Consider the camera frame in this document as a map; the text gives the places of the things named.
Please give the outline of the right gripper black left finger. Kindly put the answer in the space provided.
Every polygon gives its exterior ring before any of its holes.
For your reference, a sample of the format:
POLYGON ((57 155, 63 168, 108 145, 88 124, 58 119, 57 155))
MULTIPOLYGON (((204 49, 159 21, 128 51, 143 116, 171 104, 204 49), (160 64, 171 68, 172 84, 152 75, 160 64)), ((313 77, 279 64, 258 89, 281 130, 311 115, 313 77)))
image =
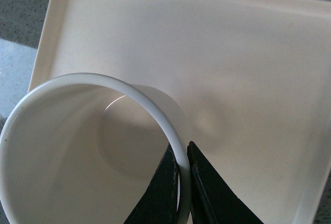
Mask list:
POLYGON ((176 223, 178 175, 175 155, 168 146, 144 195, 125 223, 176 223))

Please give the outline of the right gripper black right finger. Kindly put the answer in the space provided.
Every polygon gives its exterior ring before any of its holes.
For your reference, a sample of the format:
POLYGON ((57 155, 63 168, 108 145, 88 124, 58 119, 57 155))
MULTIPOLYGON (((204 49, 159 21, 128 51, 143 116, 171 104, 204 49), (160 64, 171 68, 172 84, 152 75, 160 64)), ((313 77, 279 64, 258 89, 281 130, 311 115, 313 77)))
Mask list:
POLYGON ((189 142, 193 223, 262 223, 231 190, 194 142, 189 142))

